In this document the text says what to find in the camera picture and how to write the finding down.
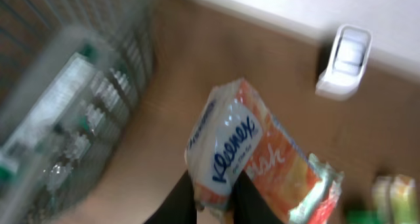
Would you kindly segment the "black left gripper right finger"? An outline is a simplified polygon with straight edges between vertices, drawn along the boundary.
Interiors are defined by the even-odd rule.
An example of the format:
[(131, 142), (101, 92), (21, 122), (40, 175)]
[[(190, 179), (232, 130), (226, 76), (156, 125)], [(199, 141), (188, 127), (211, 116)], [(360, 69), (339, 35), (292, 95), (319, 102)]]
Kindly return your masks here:
[(246, 172), (241, 172), (232, 190), (234, 224), (282, 224)]

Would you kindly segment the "green yellow juice carton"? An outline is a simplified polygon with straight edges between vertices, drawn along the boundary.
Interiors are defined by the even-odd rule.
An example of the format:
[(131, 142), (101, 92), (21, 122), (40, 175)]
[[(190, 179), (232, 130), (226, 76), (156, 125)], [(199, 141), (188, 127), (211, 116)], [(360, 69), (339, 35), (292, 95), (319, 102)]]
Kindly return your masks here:
[(415, 179), (407, 175), (378, 176), (372, 187), (376, 216), (384, 224), (419, 224)]

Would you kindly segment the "orange Kleenex tissue pack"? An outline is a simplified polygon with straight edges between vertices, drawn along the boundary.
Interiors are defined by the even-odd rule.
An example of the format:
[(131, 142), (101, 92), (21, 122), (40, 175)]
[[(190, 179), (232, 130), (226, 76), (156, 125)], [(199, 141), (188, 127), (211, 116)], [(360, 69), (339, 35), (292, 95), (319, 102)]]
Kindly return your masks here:
[(245, 79), (212, 88), (185, 150), (194, 198), (232, 223), (234, 183), (245, 173), (283, 223), (326, 224), (343, 173), (306, 155)]

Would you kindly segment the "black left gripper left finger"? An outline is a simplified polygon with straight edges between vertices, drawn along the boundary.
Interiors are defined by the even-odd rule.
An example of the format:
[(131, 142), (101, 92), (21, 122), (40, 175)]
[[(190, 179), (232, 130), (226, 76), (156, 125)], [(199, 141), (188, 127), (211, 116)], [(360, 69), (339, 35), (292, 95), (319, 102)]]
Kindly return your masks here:
[(161, 206), (144, 224), (196, 224), (194, 188), (187, 171), (183, 173)]

